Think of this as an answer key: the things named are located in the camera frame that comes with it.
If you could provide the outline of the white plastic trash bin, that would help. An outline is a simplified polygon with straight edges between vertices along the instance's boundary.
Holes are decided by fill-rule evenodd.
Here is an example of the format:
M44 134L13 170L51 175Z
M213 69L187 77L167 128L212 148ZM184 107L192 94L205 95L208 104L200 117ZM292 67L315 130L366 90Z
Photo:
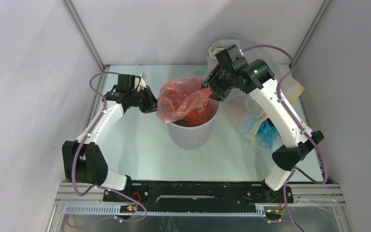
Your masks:
M220 108L218 101L210 99L210 102L214 104L215 114L208 122L196 127L184 127L176 123L166 124L170 137L180 148L194 150L207 143Z

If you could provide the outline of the red plastic trash bag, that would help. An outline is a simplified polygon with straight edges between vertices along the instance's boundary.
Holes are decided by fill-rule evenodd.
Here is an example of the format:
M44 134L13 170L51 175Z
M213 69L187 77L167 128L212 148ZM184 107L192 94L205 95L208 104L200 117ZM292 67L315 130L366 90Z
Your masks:
M166 82L157 99L157 117L165 124L196 127L215 114L211 89L202 88L202 76L188 75Z

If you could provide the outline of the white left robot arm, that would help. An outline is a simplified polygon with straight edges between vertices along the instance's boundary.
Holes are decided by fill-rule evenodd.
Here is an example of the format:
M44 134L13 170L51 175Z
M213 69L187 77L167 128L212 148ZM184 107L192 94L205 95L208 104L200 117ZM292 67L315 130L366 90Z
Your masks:
M116 197L128 201L133 196L133 187L127 184L130 177L109 169L101 148L128 109L137 107L144 114L156 112L157 99L145 82L146 74L116 75L118 80L111 90L105 94L95 91L102 100L102 106L75 140L64 142L62 156L65 176L73 184L115 189Z

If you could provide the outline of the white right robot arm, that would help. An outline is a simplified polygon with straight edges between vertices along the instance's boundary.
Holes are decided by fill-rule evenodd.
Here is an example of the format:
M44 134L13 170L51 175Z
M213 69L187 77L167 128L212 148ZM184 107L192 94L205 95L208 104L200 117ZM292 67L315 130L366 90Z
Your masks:
M311 151L320 150L318 145L324 136L300 121L281 90L286 76L277 80L266 61L247 61L235 44L216 53L215 58L218 64L201 85L211 89L210 98L224 101L231 90L241 90L265 111L282 138L283 145L272 154L274 166L261 190L264 200L274 202L297 164Z

